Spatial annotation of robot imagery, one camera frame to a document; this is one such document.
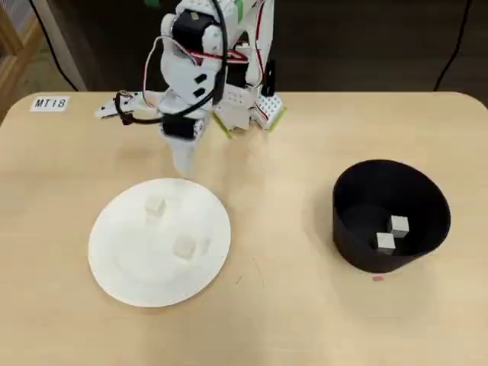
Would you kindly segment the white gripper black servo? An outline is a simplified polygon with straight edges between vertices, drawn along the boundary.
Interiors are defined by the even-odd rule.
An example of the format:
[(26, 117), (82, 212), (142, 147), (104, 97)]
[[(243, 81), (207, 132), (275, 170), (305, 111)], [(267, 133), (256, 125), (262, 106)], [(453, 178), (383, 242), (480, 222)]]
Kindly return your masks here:
[(187, 176), (192, 169), (196, 141), (207, 128), (212, 97), (204, 96), (200, 101), (187, 103), (174, 91), (166, 91), (159, 101), (158, 111), (162, 113), (162, 132), (171, 137), (167, 141), (172, 150), (176, 171)]

